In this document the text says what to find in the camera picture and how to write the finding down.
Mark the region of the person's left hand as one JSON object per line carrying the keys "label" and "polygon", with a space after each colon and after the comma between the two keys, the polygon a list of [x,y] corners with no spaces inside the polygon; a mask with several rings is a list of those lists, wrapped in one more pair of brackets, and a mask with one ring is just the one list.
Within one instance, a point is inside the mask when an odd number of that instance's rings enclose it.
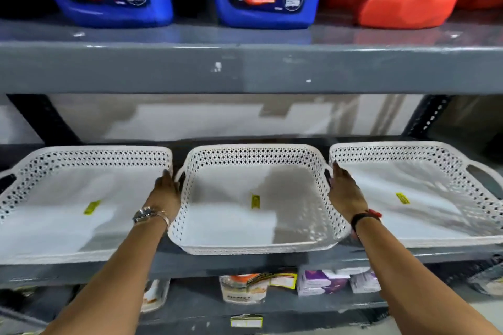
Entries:
{"label": "person's left hand", "polygon": [[155,181],[154,188],[143,205],[143,207],[146,206],[150,206],[154,210],[165,211],[170,221],[173,222],[181,207],[179,190],[156,190]]}

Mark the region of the person's right hand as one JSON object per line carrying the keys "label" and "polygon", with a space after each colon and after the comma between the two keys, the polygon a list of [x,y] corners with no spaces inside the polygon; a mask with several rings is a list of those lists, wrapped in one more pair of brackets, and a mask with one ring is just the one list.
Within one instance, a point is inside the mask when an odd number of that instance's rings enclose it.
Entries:
{"label": "person's right hand", "polygon": [[331,188],[329,199],[336,211],[349,222],[357,214],[368,210],[363,193],[354,180],[352,188]]}

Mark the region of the white perforated plastic basket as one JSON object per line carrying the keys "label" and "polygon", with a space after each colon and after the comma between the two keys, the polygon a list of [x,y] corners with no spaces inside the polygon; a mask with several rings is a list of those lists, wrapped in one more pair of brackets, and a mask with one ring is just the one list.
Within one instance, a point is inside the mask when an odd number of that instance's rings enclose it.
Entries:
{"label": "white perforated plastic basket", "polygon": [[[470,169],[490,176],[503,191],[503,175],[439,141],[336,143],[329,150],[360,187],[369,207],[407,248],[503,243],[503,198]],[[411,202],[403,205],[395,193]]]}
{"label": "white perforated plastic basket", "polygon": [[329,200],[329,165],[306,144],[193,148],[178,170],[169,239],[190,255],[327,250],[351,232]]}
{"label": "white perforated plastic basket", "polygon": [[[155,180],[173,173],[158,146],[38,149],[0,171],[0,266],[107,261]],[[92,215],[91,201],[101,200]]]}

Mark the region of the person's left forearm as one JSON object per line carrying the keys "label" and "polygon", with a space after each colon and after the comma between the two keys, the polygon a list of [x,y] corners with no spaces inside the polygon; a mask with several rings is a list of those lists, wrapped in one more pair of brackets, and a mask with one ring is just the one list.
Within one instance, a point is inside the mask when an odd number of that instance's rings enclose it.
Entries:
{"label": "person's left forearm", "polygon": [[166,232],[160,217],[134,224],[104,267],[41,335],[135,335],[149,270]]}

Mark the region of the person's right forearm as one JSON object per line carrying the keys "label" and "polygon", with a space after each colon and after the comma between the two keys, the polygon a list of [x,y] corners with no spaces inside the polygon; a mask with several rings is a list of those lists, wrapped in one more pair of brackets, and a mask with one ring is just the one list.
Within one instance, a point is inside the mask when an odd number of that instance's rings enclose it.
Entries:
{"label": "person's right forearm", "polygon": [[374,217],[356,234],[402,332],[413,335],[503,335],[427,269]]}

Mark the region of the silver wristwatch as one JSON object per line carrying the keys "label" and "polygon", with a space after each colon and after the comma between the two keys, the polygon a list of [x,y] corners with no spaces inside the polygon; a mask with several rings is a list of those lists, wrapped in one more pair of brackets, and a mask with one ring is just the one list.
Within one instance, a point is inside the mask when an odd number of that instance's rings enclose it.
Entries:
{"label": "silver wristwatch", "polygon": [[169,229],[171,221],[167,216],[165,211],[154,210],[150,206],[142,207],[140,210],[136,211],[132,220],[135,224],[149,221],[154,217],[160,217],[166,223],[166,229]]}

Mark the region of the black and red wristband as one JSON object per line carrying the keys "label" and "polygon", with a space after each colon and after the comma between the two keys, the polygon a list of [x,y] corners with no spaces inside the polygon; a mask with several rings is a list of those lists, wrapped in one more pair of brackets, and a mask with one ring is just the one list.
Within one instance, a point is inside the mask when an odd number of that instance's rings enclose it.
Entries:
{"label": "black and red wristband", "polygon": [[378,211],[374,211],[373,209],[368,209],[364,212],[361,212],[361,213],[357,213],[355,214],[351,220],[349,221],[350,225],[351,225],[351,228],[352,228],[352,231],[357,234],[357,224],[360,220],[364,219],[364,218],[373,218],[373,219],[376,219],[378,221],[381,221],[381,218],[382,218],[382,213],[378,212]]}

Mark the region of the white and purple box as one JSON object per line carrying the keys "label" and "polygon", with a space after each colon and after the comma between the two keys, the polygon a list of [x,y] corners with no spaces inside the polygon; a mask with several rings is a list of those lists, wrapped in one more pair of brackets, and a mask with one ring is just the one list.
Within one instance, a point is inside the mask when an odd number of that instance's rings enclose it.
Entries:
{"label": "white and purple box", "polygon": [[345,288],[350,278],[350,275],[336,274],[331,270],[300,271],[297,293],[299,297],[334,294]]}
{"label": "white and purple box", "polygon": [[349,282],[353,294],[377,293],[381,291],[380,283],[372,269],[351,275]]}

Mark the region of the white packet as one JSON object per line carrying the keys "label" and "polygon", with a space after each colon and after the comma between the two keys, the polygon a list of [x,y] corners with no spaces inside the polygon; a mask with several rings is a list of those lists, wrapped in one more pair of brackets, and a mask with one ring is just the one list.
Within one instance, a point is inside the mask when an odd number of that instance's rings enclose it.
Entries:
{"label": "white packet", "polygon": [[143,294],[141,313],[150,313],[160,309],[167,300],[170,279],[147,281]]}

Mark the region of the yellow price tag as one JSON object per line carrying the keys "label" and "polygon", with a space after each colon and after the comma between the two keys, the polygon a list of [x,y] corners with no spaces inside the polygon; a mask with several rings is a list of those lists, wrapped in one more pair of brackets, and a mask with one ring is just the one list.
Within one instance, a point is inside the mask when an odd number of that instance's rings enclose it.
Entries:
{"label": "yellow price tag", "polygon": [[269,286],[295,290],[297,285],[297,279],[298,279],[297,272],[282,271],[271,275],[269,279]]}

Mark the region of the white and orange pouch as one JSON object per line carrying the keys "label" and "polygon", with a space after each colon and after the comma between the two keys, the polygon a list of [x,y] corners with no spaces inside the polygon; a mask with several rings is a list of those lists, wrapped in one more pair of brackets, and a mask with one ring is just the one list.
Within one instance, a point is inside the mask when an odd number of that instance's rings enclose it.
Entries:
{"label": "white and orange pouch", "polygon": [[219,277],[223,301],[229,304],[262,303],[271,280],[267,274],[223,275]]}

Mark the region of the grey metal shelving rack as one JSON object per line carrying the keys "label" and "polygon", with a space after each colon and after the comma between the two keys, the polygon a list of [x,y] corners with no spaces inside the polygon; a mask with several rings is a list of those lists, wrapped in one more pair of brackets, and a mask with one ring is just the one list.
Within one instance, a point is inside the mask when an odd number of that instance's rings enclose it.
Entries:
{"label": "grey metal shelving rack", "polygon": [[503,95],[503,26],[95,29],[1,20],[0,92]]}

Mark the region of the white shelf price label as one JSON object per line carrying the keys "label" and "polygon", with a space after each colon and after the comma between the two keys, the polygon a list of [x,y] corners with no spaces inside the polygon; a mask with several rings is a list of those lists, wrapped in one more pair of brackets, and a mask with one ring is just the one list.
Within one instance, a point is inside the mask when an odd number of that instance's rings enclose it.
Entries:
{"label": "white shelf price label", "polygon": [[262,328],[263,316],[252,314],[232,316],[230,326],[234,328]]}

